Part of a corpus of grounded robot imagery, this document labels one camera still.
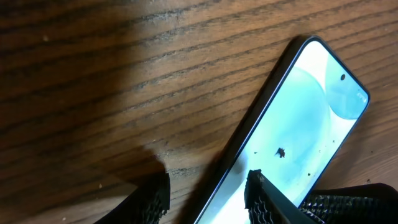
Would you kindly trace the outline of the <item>Samsung Galaxy smartphone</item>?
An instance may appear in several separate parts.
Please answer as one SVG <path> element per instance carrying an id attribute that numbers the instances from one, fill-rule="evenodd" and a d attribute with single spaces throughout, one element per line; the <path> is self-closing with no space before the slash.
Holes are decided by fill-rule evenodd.
<path id="1" fill-rule="evenodd" d="M 294 205 L 303 202 L 352 132 L 370 94 L 317 35 L 300 35 L 208 170 L 182 223 L 251 223 L 244 191 L 260 170 Z"/>

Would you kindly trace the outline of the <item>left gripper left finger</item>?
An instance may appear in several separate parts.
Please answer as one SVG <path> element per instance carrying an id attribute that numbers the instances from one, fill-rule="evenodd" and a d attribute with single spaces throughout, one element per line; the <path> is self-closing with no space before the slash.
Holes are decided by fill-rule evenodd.
<path id="1" fill-rule="evenodd" d="M 158 224 L 170 209 L 170 176 L 150 177 L 95 224 Z"/>

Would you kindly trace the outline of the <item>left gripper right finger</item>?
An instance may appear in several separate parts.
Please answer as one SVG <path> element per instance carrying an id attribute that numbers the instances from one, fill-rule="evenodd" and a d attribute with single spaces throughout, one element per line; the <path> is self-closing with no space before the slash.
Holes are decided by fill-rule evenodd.
<path id="1" fill-rule="evenodd" d="M 382 183 L 313 190 L 296 206 L 260 170 L 250 170 L 244 203 L 251 223 L 397 223 L 397 190 Z"/>

